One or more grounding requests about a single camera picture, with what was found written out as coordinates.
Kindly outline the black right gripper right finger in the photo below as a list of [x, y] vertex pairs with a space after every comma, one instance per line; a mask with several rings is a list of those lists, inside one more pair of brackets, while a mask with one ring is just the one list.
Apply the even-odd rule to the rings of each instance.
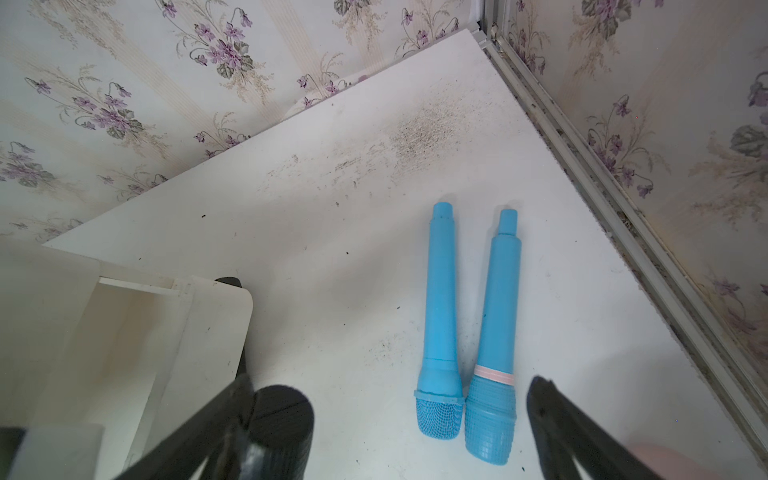
[[546, 479], [657, 479], [654, 471], [541, 376], [526, 398], [539, 464]]

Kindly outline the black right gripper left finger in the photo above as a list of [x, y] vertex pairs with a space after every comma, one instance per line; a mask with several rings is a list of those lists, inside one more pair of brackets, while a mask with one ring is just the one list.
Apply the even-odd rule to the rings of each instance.
[[251, 413], [254, 390], [247, 374], [217, 396], [153, 450], [118, 476], [120, 480], [189, 479], [235, 425]]

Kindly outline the black toy microphone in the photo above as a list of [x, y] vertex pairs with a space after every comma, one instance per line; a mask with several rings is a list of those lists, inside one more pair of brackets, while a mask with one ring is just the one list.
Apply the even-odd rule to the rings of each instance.
[[[232, 276], [217, 278], [216, 282], [234, 286], [236, 288], [242, 287], [241, 281], [237, 277], [232, 277]], [[246, 373], [247, 373], [247, 365], [246, 365], [246, 358], [245, 358], [245, 348], [242, 348], [237, 371], [236, 371], [236, 377], [240, 375], [244, 375]]]
[[309, 399], [286, 385], [258, 390], [238, 454], [239, 479], [302, 480], [307, 468], [315, 414]]

